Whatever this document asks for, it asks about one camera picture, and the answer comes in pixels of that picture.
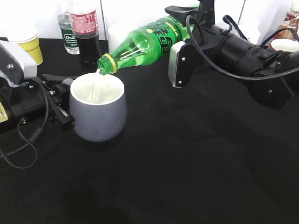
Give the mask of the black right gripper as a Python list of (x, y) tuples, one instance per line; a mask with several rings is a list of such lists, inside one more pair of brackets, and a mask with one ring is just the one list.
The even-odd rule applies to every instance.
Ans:
[(236, 58), (236, 36), (215, 25), (213, 0), (201, 0), (196, 7), (168, 6), (164, 10), (180, 22), (189, 15), (194, 17), (190, 21), (192, 34), (206, 57)]

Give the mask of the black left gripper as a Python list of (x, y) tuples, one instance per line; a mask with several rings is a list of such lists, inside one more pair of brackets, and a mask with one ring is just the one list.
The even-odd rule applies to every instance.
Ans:
[[(65, 79), (76, 79), (77, 76), (65, 77), (51, 74), (40, 76), (44, 85), (51, 87), (61, 84)], [(75, 119), (65, 111), (59, 103), (53, 99), (54, 91), (48, 92), (51, 119), (62, 131), (73, 127)], [(3, 78), (0, 79), (0, 103), (4, 107), (8, 120), (0, 123), (0, 133), (5, 133), (16, 128), (17, 123), (24, 118), (26, 121), (34, 121), (45, 115), (45, 99), (42, 90), (33, 81), (12, 88)]]

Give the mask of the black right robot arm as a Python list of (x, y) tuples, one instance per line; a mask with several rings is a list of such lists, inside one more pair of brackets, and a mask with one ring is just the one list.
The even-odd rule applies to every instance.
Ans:
[(281, 109), (299, 95), (299, 54), (269, 50), (248, 41), (228, 15), (228, 29), (215, 25), (214, 2), (169, 6), (166, 13), (186, 26), (189, 37), (171, 47), (168, 77), (173, 87), (188, 84), (196, 69), (209, 68), (243, 83), (259, 104)]

